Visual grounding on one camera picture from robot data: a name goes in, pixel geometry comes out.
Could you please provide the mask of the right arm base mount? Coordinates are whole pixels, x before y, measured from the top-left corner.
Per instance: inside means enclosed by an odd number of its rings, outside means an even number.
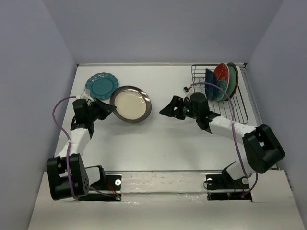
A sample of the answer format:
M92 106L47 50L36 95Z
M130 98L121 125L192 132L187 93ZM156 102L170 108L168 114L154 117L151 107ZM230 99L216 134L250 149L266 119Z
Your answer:
M222 174L209 174L203 182L208 201L252 200L249 181L246 177L233 180Z

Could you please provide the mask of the light green round plate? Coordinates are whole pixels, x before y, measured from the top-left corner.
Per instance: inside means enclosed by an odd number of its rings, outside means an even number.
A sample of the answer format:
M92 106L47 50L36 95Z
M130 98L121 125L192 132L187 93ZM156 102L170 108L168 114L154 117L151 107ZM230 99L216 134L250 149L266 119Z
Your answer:
M227 65L229 68L229 84L226 93L232 98L237 88L237 73L232 64L228 63Z

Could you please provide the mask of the dark teal round plate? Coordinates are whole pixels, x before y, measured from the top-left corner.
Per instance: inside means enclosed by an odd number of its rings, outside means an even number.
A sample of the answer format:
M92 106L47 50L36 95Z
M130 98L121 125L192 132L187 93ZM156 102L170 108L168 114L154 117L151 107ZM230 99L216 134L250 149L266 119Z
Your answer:
M227 65L228 65L229 68L232 67L232 69L234 70L234 73L235 73L234 77L230 78L234 82L234 87L233 87L231 94L230 94L230 98L232 98L235 95L237 87L238 87L239 75L238 75L237 67L233 62L229 62Z

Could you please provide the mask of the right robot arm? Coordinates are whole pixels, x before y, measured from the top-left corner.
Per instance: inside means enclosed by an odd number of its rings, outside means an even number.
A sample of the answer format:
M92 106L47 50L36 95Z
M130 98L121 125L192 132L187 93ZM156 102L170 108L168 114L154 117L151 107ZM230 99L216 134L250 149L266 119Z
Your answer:
M188 99L174 96L159 113L178 120L192 118L201 130L229 138L236 147L244 146L245 158L239 155L238 161L226 166L220 174L206 178L204 187L208 190L235 189L242 184L242 179L254 173L264 174L285 157L285 151L268 125L249 126L229 120L211 111L202 93L193 93Z

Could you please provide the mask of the silver rimmed cream plate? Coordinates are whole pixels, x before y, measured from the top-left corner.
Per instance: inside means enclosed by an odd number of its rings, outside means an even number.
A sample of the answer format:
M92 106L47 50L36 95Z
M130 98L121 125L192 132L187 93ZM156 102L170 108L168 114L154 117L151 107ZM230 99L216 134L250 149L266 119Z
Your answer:
M152 102L148 94L135 86L121 86L110 96L110 104L115 106L115 116L128 123L139 123L148 118Z

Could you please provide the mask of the teal scalloped plate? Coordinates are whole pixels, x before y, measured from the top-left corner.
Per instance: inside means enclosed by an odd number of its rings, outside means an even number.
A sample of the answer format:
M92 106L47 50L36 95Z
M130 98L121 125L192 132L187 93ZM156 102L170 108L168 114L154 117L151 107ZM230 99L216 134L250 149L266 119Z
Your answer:
M85 91L92 98L105 100L119 87L118 79L111 73L97 73L91 76L86 84Z

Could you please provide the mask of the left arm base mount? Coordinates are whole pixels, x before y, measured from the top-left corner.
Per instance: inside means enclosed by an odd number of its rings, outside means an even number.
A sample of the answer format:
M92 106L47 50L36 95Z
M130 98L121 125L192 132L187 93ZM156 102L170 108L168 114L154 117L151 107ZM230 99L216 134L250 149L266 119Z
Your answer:
M102 201L102 202L120 202L122 175L106 174L106 181L99 180L90 185L91 188L87 195L81 196L78 201Z

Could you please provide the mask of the red teal floral plate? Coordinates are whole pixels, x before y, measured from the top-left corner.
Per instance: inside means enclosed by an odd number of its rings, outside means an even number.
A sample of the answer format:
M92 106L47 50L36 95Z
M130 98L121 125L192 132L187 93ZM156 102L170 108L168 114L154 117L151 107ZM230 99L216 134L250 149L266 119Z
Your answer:
M215 85L225 92L229 85L230 72L228 66L225 63L218 64L213 74L215 76Z

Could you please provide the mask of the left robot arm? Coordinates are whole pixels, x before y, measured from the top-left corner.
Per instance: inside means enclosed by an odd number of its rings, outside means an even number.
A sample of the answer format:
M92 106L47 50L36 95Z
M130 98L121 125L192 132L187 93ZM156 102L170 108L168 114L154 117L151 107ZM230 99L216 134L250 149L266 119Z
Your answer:
M116 106L107 104L97 98L85 99L76 96L66 97L61 101L74 98L74 116L71 121L70 133L61 125L57 125L66 135L68 141L60 153L47 160L47 176L51 198L62 200L73 198L78 200L95 191L104 197L116 197L100 192L98 189L106 185L106 177L94 173L90 179L82 161L82 154L94 134L94 122L105 120L116 111Z

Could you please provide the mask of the navy leaf shaped dish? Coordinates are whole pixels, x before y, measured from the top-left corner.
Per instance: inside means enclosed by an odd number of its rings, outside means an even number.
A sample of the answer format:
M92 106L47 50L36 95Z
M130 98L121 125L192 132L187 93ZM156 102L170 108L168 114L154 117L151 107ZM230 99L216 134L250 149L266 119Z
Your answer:
M224 92L227 88L225 77L221 80L217 79L216 75L206 68L205 70L205 95L208 100L220 101L224 97Z

